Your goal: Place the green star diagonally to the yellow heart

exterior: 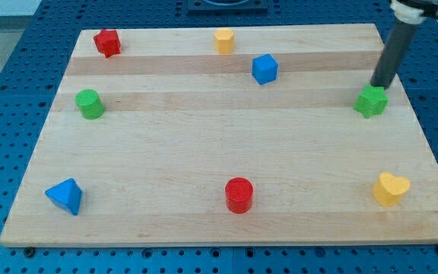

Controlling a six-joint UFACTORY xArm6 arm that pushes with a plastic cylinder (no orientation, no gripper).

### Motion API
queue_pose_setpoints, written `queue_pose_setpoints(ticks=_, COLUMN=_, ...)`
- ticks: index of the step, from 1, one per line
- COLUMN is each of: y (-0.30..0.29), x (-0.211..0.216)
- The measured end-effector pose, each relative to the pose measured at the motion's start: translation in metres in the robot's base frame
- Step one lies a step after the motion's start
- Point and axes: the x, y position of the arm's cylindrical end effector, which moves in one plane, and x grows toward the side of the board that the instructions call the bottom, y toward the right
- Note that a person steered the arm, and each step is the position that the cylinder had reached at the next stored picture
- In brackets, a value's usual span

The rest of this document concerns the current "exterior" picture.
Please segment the robot arm end white collar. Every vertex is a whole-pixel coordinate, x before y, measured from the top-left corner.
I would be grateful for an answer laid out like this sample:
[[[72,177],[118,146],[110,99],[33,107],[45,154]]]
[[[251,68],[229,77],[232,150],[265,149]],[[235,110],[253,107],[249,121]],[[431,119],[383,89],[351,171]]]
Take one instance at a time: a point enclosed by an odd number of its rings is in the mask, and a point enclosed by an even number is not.
[[[438,20],[438,0],[390,0],[389,7],[406,24],[421,24],[426,18]]]

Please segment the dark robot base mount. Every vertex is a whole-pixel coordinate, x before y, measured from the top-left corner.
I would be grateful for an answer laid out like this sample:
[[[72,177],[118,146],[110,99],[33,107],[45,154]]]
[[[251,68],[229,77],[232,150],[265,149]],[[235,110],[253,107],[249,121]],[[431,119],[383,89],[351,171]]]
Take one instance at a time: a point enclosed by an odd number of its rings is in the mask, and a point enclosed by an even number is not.
[[[266,12],[268,0],[186,0],[189,13],[204,12]]]

